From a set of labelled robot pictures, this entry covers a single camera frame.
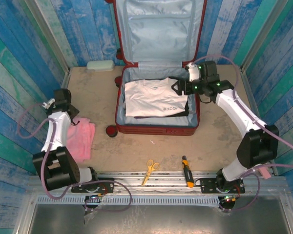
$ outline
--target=scissors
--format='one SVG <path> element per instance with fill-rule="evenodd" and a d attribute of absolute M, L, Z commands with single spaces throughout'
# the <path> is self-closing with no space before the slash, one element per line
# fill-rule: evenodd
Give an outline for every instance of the scissors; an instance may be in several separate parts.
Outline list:
<path fill-rule="evenodd" d="M 160 168 L 160 164 L 158 162 L 154 163 L 154 161 L 152 159 L 149 159 L 146 163 L 148 170 L 146 173 L 146 176 L 144 177 L 141 186 L 144 186 L 148 180 L 148 178 L 150 177 L 151 173 L 153 171 L 156 171 L 157 169 Z"/>

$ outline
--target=red suitcase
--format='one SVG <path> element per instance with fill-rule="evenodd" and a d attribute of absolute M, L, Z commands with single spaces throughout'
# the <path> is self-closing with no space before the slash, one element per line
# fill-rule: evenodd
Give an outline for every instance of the red suitcase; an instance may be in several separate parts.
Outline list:
<path fill-rule="evenodd" d="M 117 58 L 126 63 L 115 78 L 118 90 L 116 125 L 106 128 L 110 137 L 125 134 L 193 135 L 200 122 L 200 100 L 189 96 L 191 117 L 125 117 L 124 84 L 138 79 L 182 76 L 184 66 L 196 58 L 207 0 L 106 0 L 114 5 L 121 49 Z"/>

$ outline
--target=yellow screwdriver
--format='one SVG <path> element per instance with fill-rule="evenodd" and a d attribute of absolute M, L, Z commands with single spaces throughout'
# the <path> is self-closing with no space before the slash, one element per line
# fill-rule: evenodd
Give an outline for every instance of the yellow screwdriver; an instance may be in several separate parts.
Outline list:
<path fill-rule="evenodd" d="M 188 163 L 186 156 L 182 156 L 182 166 L 184 168 L 187 186 L 189 188 L 193 188 L 194 187 L 194 180 L 193 180 L 192 172 L 190 170 L 189 163 Z"/>

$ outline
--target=green sponge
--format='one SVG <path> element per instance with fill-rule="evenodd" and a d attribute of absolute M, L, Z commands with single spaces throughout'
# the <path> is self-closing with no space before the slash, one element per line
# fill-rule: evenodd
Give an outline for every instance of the green sponge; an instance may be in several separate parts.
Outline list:
<path fill-rule="evenodd" d="M 87 69 L 94 70 L 96 72 L 113 71 L 114 67 L 115 67 L 115 64 L 113 60 L 90 61 L 87 63 Z"/>

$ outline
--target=white t-shirt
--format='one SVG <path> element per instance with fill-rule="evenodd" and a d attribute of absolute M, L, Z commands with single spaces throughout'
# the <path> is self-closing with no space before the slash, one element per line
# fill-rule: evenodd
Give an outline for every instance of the white t-shirt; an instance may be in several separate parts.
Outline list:
<path fill-rule="evenodd" d="M 185 111 L 188 96 L 178 96 L 175 79 L 137 80 L 125 84 L 126 116 L 165 117 Z"/>

